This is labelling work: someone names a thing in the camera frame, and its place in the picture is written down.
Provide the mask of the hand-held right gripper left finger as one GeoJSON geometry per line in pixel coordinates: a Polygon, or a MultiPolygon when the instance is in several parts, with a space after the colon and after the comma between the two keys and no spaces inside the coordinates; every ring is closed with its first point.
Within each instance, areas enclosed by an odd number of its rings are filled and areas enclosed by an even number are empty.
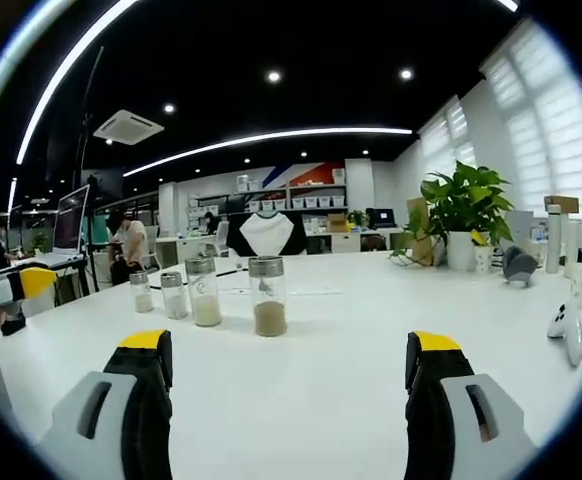
{"type": "Polygon", "coordinates": [[[171,332],[124,339],[54,407],[38,450],[60,479],[170,479],[171,332]]]}

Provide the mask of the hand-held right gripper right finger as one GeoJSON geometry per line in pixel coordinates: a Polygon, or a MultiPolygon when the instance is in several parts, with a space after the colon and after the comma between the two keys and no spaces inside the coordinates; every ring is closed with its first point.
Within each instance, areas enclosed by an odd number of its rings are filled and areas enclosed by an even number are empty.
{"type": "Polygon", "coordinates": [[[452,339],[408,334],[406,479],[515,479],[537,453],[524,412],[452,339]]]}

